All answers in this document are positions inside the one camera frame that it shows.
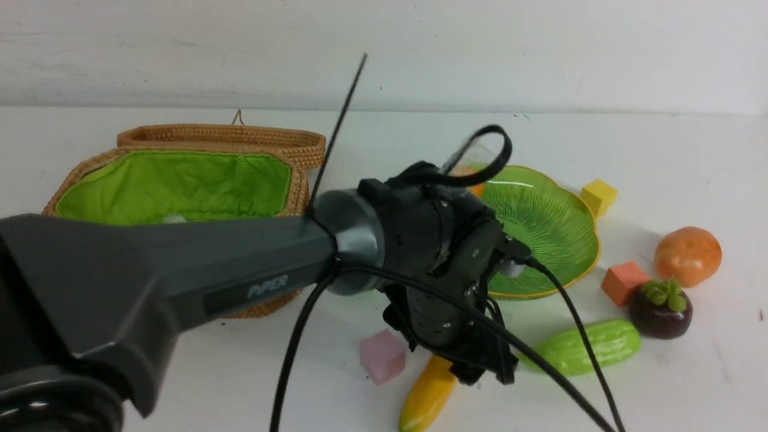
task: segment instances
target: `black strap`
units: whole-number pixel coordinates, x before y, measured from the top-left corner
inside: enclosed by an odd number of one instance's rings
[[[502,172],[504,166],[509,162],[509,158],[512,156],[512,140],[507,135],[507,132],[499,125],[488,125],[484,128],[477,130],[469,140],[462,147],[461,152],[458,154],[456,160],[461,159],[461,156],[469,149],[472,142],[483,135],[499,134],[504,138],[504,146],[502,151],[496,156],[487,167],[482,170],[460,177],[439,174],[435,172],[420,171],[420,172],[403,172],[396,178],[390,179],[387,184],[395,189],[403,189],[410,186],[424,186],[424,185],[440,185],[448,186],[451,188],[468,188],[477,184],[484,183],[491,180],[498,173]]]

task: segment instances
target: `mangosteen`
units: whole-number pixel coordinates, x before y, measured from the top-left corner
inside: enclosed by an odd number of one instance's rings
[[[648,281],[633,294],[629,317],[641,334],[674,339],[688,330],[694,306],[674,279]]]

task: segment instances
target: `yellow banana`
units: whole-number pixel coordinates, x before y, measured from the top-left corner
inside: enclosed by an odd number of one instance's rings
[[[435,421],[456,385],[450,367],[442,357],[429,359],[400,411],[400,432],[423,432]]]

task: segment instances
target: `yellow cube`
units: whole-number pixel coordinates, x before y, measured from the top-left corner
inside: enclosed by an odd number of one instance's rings
[[[608,183],[597,179],[581,189],[581,199],[596,218],[606,214],[608,208],[616,201],[619,191],[613,189]]]

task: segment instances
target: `green fabric lining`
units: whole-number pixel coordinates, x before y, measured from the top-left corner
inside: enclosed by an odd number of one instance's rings
[[[132,151],[86,175],[56,214],[114,225],[268,218],[286,206],[291,169],[264,153]]]

